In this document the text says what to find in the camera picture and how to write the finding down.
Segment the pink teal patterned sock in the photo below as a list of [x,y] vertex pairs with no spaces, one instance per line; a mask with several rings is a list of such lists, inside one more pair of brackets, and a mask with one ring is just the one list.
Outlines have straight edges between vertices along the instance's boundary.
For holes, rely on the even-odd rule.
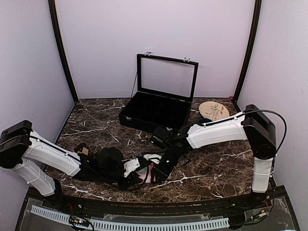
[[152,172],[154,166],[155,164],[151,163],[148,167],[144,167],[143,169],[136,171],[142,182],[144,181],[146,184],[155,183],[156,176]]

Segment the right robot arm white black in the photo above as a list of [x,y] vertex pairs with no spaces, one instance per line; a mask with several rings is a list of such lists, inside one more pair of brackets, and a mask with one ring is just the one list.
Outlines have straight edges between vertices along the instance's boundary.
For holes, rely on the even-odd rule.
[[150,141],[164,152],[151,170],[151,183],[165,181],[180,157],[193,149],[227,141],[248,141],[254,158],[254,172],[253,192],[246,197],[245,204],[250,209],[257,208],[264,201],[263,193],[268,189],[277,153],[276,128],[264,113],[250,104],[243,112],[225,119],[184,125],[176,131],[157,128]]

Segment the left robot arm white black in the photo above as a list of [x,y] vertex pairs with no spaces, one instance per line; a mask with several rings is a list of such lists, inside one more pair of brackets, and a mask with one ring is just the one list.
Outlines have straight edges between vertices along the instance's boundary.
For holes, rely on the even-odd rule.
[[120,189],[134,183],[132,173],[140,167],[139,158],[123,161],[122,154],[116,149],[98,157],[94,160],[49,142],[32,129],[28,120],[5,129],[0,135],[0,166],[16,172],[41,195],[49,196],[49,202],[58,210],[68,206],[68,199],[60,193],[59,183],[46,175],[35,162],[47,164],[81,181],[100,179],[116,183]]

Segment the brown argyle sock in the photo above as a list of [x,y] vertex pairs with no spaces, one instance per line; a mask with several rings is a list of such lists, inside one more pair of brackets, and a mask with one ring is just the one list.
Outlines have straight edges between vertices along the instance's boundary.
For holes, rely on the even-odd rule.
[[90,146],[85,144],[84,142],[75,147],[74,152],[77,153],[78,155],[86,155],[86,156],[90,156],[92,154]]

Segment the dark blue mug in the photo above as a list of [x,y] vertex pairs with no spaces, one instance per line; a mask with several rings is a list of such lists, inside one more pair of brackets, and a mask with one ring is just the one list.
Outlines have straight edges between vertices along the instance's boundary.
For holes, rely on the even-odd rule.
[[212,122],[212,120],[209,119],[209,118],[202,118],[202,119],[199,120],[199,123],[201,123],[201,124],[203,124],[203,123],[209,123],[209,122]]

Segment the black display case glass lid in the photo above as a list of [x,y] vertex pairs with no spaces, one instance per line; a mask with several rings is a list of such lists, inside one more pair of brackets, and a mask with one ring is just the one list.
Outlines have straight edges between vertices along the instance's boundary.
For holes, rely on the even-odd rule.
[[119,113],[120,124],[152,133],[187,123],[199,63],[189,58],[137,54],[137,91]]

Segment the small circuit board with leds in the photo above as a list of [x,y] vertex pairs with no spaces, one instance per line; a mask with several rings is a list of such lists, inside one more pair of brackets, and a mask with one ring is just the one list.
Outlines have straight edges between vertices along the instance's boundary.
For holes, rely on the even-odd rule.
[[69,224],[76,226],[76,227],[88,227],[90,225],[90,222],[87,221],[84,218],[79,218],[76,216],[70,216],[69,217]]

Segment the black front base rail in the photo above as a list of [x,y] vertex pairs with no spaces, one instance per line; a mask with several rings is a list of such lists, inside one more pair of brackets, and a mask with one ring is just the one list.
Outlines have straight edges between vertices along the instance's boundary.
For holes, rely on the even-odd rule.
[[146,202],[129,202],[127,199],[120,199],[125,192],[112,191],[111,199],[104,200],[97,195],[84,193],[79,196],[63,195],[69,202],[75,215],[86,218],[105,218],[107,215],[126,217],[149,217],[149,218],[187,218],[190,215],[205,215],[207,218],[219,216],[229,217],[231,223],[236,227],[248,218],[248,212],[254,212],[264,206],[274,206],[268,218],[256,225],[243,226],[243,230],[278,231],[278,230],[300,230],[289,195],[284,186],[273,185],[264,196],[254,194],[241,194],[234,197],[215,198],[211,200],[190,201],[185,195],[185,202],[177,202],[169,192],[160,198],[153,189],[147,192],[128,192],[137,199],[145,196],[150,199]]

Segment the black right frame post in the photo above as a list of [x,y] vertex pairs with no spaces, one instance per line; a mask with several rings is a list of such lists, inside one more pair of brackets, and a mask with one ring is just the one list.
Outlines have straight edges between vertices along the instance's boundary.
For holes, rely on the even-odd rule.
[[244,86],[244,81],[245,81],[248,67],[250,64],[250,60],[251,60],[251,56],[252,56],[252,52],[254,48],[254,43],[255,43],[255,39],[257,35],[257,28],[258,28],[258,23],[259,23],[259,18],[260,18],[261,6],[262,6],[262,0],[255,0],[252,23],[251,23],[248,43],[246,47],[246,52],[244,56],[244,61],[243,61],[242,69],[241,69],[239,79],[237,82],[237,86],[236,86],[234,95],[232,97],[233,104],[237,104],[241,91]]

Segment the black frame post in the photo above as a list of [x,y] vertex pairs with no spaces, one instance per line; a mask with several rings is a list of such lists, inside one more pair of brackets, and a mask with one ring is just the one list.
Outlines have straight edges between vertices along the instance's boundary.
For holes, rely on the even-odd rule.
[[257,35],[257,28],[258,28],[258,23],[259,23],[259,18],[260,18],[261,6],[262,6],[262,0],[255,0],[252,23],[251,23],[248,43],[246,47],[246,52],[244,56],[244,61],[243,61],[242,69],[241,69],[239,79],[237,82],[237,86],[236,86],[234,95],[232,97],[233,104],[237,104],[241,91],[244,86],[244,81],[245,81],[248,67],[250,64],[250,60],[251,60],[251,56],[252,56],[252,52],[254,48],[254,43],[255,43],[255,39]]
[[60,31],[60,25],[59,25],[59,20],[58,20],[58,15],[57,15],[57,10],[56,10],[56,1],[55,0],[48,0],[49,4],[49,11],[50,11],[50,16],[51,16],[51,23],[52,23],[52,28],[54,32],[54,37],[56,41],[56,46],[58,50],[58,54],[60,57],[60,61],[62,64],[62,68],[64,71],[64,76],[67,81],[69,91],[71,93],[72,99],[74,104],[76,104],[79,100],[77,96],[77,91],[73,83],[73,79],[71,76],[71,72],[69,69],[68,61],[66,58],[65,50],[64,50],[64,44],[61,36],[61,31]]

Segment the black left frame post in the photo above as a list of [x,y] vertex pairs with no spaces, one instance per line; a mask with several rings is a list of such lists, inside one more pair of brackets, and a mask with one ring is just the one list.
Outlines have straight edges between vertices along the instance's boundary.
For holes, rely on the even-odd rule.
[[73,83],[73,79],[71,76],[71,72],[69,69],[68,61],[66,58],[65,50],[64,50],[64,44],[61,36],[61,31],[60,31],[60,25],[59,25],[59,20],[58,20],[58,15],[57,15],[57,10],[56,10],[56,1],[55,0],[48,0],[49,4],[49,11],[50,11],[50,16],[51,16],[51,23],[52,23],[52,28],[54,32],[54,37],[56,41],[56,46],[58,50],[58,54],[60,57],[60,61],[62,64],[62,68],[64,71],[64,76],[67,81],[69,91],[71,93],[72,99],[74,104],[76,104],[79,100],[77,96],[77,91]]

